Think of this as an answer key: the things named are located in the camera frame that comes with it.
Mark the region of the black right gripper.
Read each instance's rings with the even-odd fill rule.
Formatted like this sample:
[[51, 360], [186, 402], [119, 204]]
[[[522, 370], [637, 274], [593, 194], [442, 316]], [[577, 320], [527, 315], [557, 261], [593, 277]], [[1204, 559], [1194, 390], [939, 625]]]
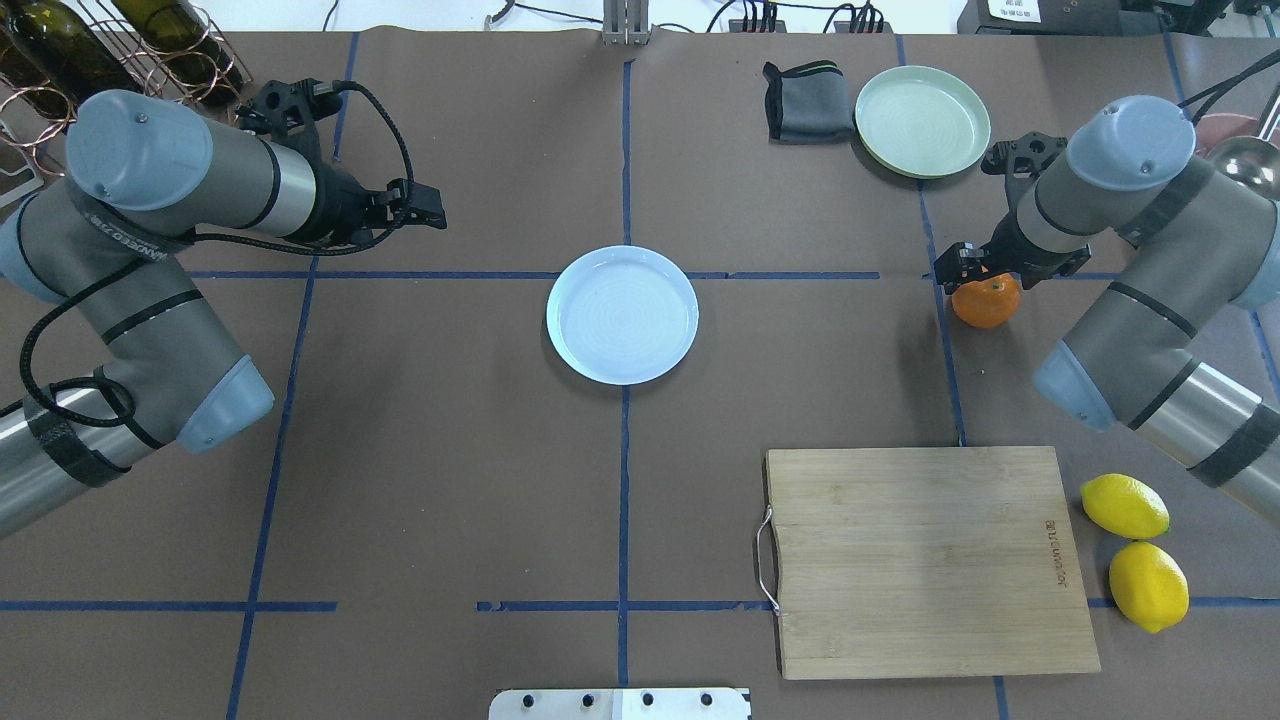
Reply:
[[1089, 243], [1071, 251], [1050, 251], [1033, 243], [1016, 225], [997, 225], [986, 250], [956, 242], [934, 260], [934, 282], [945, 293], [995, 275], [1012, 274], [1023, 290], [1042, 281], [1070, 277], [1093, 258]]

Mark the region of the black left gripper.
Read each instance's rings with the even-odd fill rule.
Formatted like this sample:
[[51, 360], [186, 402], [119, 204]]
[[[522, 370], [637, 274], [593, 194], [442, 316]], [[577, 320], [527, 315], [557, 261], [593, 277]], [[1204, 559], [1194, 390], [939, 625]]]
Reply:
[[399, 178], [370, 190], [340, 168], [316, 161], [310, 169], [315, 200], [300, 227], [303, 247], [370, 247], [392, 225], [448, 227], [438, 188]]

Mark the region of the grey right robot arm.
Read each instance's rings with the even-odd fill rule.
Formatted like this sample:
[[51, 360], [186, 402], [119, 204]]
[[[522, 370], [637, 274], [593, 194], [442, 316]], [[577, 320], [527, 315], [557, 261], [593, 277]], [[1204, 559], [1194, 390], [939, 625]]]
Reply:
[[1277, 204], [1196, 155], [1196, 128], [1169, 100], [1106, 104], [1070, 138], [995, 145], [1007, 214], [988, 243], [933, 264], [946, 293], [1004, 273], [1025, 287], [1076, 273], [1114, 231], [1135, 256], [1033, 377], [1050, 402], [1096, 430], [1116, 424], [1196, 479], [1277, 521], [1275, 406], [1189, 352], [1225, 306], [1277, 299]]

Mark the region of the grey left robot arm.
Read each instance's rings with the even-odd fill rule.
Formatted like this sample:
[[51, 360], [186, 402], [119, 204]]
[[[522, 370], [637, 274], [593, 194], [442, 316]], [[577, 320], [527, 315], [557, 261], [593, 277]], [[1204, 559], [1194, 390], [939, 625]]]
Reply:
[[124, 90], [84, 101], [67, 174], [3, 223], [3, 275], [50, 304], [3, 410], [3, 534], [125, 475], [169, 445], [206, 452], [274, 396], [178, 255], [200, 242], [311, 258], [374, 249], [404, 225], [447, 225], [440, 192], [404, 174], [366, 188], [325, 160], [316, 124], [353, 81], [271, 81], [237, 126]]

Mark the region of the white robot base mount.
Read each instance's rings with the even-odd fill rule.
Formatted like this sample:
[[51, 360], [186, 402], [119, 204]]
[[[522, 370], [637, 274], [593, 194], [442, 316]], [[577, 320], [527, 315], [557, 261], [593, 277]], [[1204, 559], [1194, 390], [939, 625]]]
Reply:
[[751, 719], [746, 689], [648, 687], [509, 689], [490, 702], [489, 719]]

